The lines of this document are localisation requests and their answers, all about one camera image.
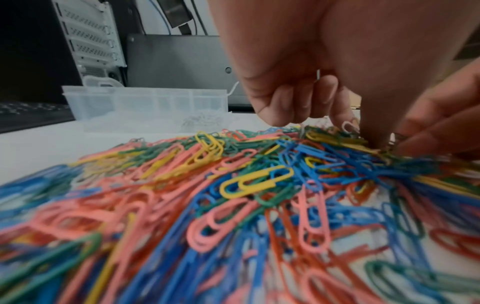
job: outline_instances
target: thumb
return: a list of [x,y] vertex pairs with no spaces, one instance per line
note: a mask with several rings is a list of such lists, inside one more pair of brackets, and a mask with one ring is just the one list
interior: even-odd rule
[[417,157],[478,148],[479,118],[480,105],[458,112],[400,143],[396,154]]

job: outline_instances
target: wall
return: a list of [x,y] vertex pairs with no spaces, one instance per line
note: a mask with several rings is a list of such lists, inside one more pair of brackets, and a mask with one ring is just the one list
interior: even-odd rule
[[[198,28],[198,35],[204,35],[202,27],[200,26],[200,22],[195,14],[193,9],[192,0],[184,0],[186,6],[191,11],[193,17],[196,20],[197,28]],[[217,36],[218,32],[215,28],[214,22],[210,16],[210,11],[207,5],[207,0],[194,0],[196,4],[196,8],[200,17],[203,21],[203,25],[205,25],[205,29],[209,36]],[[156,0],[153,0],[153,3],[160,8]],[[143,27],[145,28],[145,32],[147,34],[155,34],[155,35],[168,35],[168,29],[165,26],[165,23],[162,21],[159,13],[153,8],[152,4],[149,0],[136,0],[136,6],[138,7],[138,11],[140,12],[141,19],[143,22]],[[195,35],[195,26],[194,22],[188,22],[190,26],[191,32]],[[180,35],[180,30],[178,28],[170,29],[172,35]]]

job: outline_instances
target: hand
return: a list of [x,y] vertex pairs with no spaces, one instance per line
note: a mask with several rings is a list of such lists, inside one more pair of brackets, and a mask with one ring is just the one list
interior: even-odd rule
[[426,91],[397,132],[410,137],[397,147],[401,155],[480,159],[480,59]]
[[253,108],[284,126],[353,118],[385,143],[411,103],[480,20],[478,0],[209,0],[222,43]]

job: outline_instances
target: translucent plastic tray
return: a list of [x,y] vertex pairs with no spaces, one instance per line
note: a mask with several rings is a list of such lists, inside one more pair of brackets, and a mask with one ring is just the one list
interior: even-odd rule
[[62,88],[86,132],[215,132],[229,124],[226,90]]

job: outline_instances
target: pile of paper clips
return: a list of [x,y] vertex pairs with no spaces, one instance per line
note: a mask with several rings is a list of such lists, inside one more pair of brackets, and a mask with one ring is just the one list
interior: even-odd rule
[[0,304],[472,304],[429,259],[479,266],[479,182],[335,128],[132,140],[0,187]]

